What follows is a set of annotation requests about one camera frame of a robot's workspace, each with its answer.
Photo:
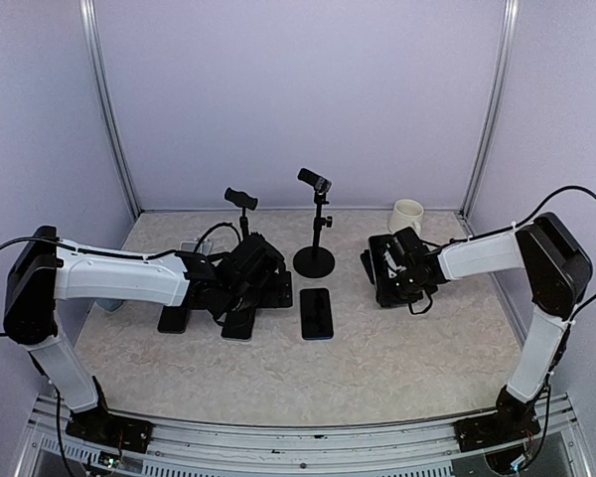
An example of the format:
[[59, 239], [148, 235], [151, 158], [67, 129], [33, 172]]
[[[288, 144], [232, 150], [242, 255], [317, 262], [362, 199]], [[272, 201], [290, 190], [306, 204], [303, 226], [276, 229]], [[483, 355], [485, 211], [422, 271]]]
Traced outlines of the light blue plastic cup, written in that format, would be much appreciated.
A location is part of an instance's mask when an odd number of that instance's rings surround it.
[[124, 301], [120, 299], [97, 298], [96, 303], [104, 311], [112, 313], [118, 310], [124, 304]]

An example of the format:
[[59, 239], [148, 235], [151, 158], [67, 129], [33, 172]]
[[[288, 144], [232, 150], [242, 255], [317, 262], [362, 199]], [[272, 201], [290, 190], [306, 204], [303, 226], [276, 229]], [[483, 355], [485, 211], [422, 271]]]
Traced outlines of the black round stand base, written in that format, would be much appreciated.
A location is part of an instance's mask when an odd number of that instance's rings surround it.
[[247, 218], [247, 212], [254, 211], [257, 208], [258, 200], [249, 196], [243, 191], [236, 191], [230, 187], [225, 189], [224, 198], [241, 210], [241, 215], [239, 217], [239, 227], [241, 239], [245, 239], [249, 235], [249, 221]]

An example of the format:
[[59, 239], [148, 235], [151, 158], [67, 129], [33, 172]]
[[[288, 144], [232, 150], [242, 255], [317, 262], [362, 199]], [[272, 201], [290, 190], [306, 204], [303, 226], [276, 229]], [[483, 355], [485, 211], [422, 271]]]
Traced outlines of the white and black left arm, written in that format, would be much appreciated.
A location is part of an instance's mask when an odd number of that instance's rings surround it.
[[91, 247], [60, 238], [41, 226], [30, 237], [0, 244], [23, 249], [7, 279], [0, 336], [23, 346], [41, 374], [63, 397], [72, 423], [100, 442], [119, 431], [101, 385], [75, 354], [56, 304], [74, 299], [138, 301], [161, 306], [164, 332], [185, 327], [193, 310], [209, 312], [228, 329], [248, 328], [259, 309], [292, 306], [292, 277], [282, 253], [263, 235], [250, 233], [230, 251], [192, 249], [157, 253]]

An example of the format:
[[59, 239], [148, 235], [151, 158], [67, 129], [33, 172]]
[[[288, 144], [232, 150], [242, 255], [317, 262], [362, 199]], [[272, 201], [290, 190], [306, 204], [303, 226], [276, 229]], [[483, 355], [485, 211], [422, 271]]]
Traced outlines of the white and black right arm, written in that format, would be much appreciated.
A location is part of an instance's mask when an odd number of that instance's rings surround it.
[[[533, 408], [558, 365], [564, 367], [559, 383], [584, 414], [596, 412], [596, 376], [574, 378], [588, 371], [594, 352], [578, 346], [579, 364], [563, 358], [579, 314], [596, 301], [590, 280], [590, 256], [560, 218], [541, 206], [523, 220], [471, 238], [438, 245], [422, 240], [413, 228], [392, 235], [374, 236], [361, 261], [376, 303], [385, 309], [407, 307], [410, 314], [425, 314], [433, 295], [444, 284], [480, 274], [522, 270], [532, 305], [521, 357], [501, 389], [488, 430], [499, 441], [512, 439], [532, 425]], [[417, 310], [415, 303], [424, 301]]]

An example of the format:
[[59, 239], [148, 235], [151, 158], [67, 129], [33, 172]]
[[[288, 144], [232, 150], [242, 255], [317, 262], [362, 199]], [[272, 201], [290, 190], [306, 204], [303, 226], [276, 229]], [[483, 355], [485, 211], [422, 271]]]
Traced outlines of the white folding phone stand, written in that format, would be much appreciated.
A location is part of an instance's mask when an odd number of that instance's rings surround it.
[[[180, 250], [193, 252], [196, 249], [198, 243], [198, 239], [184, 240], [180, 243]], [[197, 249], [197, 252], [202, 254], [209, 254], [212, 251], [212, 249], [213, 242], [209, 238], [206, 238], [200, 244], [199, 248]]]

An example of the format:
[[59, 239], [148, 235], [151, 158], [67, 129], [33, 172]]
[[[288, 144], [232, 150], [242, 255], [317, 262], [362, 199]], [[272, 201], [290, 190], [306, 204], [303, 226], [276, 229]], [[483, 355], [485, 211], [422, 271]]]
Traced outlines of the aluminium frame post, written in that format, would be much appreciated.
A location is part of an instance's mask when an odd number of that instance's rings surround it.
[[508, 70], [511, 64], [520, 3], [519, 0], [507, 0], [504, 4], [502, 30], [494, 67], [492, 88], [478, 142], [475, 162], [460, 208], [460, 215], [464, 221], [468, 221], [473, 214], [490, 158], [495, 131], [502, 110]]
[[136, 221], [141, 215], [142, 209], [125, 157], [118, 124], [115, 118], [113, 102], [108, 88], [105, 61], [98, 32], [95, 2], [92, 0], [81, 0], [79, 1], [79, 10], [86, 47], [93, 72], [97, 100], [104, 122], [106, 137], [112, 153], [114, 167], [121, 184], [122, 194], [129, 213], [133, 220]]

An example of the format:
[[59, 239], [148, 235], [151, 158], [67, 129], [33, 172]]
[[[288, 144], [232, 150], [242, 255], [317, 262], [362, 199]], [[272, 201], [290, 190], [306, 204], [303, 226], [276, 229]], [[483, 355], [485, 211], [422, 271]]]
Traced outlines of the right aluminium frame post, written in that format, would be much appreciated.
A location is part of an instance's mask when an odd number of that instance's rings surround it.
[[502, 110], [508, 70], [511, 64], [520, 3], [519, 0], [507, 0], [504, 4], [502, 30], [494, 67], [492, 88], [478, 142], [475, 162], [460, 208], [460, 215], [464, 221], [468, 221], [473, 214], [490, 158], [495, 131]]

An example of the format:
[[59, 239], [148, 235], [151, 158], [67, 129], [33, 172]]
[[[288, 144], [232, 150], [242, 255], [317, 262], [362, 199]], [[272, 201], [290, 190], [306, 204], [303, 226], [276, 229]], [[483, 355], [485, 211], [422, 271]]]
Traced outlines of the white ceramic mug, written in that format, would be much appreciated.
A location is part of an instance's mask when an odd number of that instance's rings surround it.
[[393, 206], [387, 228], [392, 234], [413, 228], [420, 235], [423, 216], [424, 208], [421, 204], [411, 199], [400, 199]]

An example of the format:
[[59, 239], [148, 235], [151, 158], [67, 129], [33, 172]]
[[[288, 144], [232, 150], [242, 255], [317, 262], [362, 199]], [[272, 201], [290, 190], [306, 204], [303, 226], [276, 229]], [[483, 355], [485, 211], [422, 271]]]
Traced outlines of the aluminium front rail base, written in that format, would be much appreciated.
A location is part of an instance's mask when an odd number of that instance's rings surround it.
[[487, 476], [487, 457], [504, 445], [463, 452], [458, 415], [386, 424], [264, 427], [152, 417], [145, 453], [125, 450], [115, 466], [109, 447], [57, 436], [68, 411], [50, 396], [34, 404], [17, 450], [15, 476]]

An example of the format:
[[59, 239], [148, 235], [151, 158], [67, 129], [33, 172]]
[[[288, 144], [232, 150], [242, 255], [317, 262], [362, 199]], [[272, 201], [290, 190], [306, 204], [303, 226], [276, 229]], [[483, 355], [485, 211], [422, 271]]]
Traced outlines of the blue phone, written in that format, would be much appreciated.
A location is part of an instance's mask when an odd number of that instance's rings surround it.
[[301, 334], [306, 341], [334, 337], [333, 317], [328, 288], [305, 288], [299, 293]]

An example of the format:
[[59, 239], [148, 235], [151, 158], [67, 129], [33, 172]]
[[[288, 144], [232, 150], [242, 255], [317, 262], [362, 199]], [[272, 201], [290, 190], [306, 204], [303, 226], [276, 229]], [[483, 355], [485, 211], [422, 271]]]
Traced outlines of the left aluminium frame post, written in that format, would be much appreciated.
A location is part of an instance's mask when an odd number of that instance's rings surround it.
[[142, 209], [125, 157], [118, 124], [115, 118], [113, 102], [108, 88], [105, 61], [98, 32], [95, 2], [92, 0], [81, 0], [79, 1], [79, 10], [86, 47], [93, 72], [97, 100], [104, 122], [106, 137], [112, 153], [114, 167], [121, 184], [122, 194], [129, 213], [133, 220], [136, 221], [141, 215]]

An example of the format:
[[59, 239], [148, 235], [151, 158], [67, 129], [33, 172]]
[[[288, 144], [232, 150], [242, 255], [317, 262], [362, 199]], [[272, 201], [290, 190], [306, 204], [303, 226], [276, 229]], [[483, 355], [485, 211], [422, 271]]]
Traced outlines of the black front stand with pole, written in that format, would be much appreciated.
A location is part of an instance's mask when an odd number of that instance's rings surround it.
[[327, 194], [332, 182], [315, 172], [302, 168], [297, 179], [313, 187], [316, 215], [313, 221], [313, 240], [310, 246], [301, 248], [293, 257], [294, 270], [306, 278], [323, 278], [335, 268], [335, 258], [326, 248], [320, 246], [323, 228], [333, 225], [331, 216], [324, 217], [323, 207], [328, 205]]

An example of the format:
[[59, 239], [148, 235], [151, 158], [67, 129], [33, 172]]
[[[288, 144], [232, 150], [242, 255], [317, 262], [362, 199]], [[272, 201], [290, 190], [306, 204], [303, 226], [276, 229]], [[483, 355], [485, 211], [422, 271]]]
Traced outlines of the black folding phone stand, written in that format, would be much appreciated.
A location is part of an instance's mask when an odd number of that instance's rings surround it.
[[391, 235], [371, 236], [368, 239], [368, 247], [361, 253], [360, 259], [365, 269], [370, 284], [375, 291], [375, 299], [378, 304], [383, 304], [383, 299], [391, 291], [392, 278], [389, 276], [384, 254], [386, 244]]

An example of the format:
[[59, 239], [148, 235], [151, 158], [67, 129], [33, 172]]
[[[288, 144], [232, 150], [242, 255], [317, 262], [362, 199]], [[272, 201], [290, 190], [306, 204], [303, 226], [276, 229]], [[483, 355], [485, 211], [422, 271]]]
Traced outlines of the black phone with silver back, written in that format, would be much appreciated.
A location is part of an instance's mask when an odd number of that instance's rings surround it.
[[221, 336], [226, 340], [249, 341], [252, 336], [254, 319], [247, 314], [227, 314]]

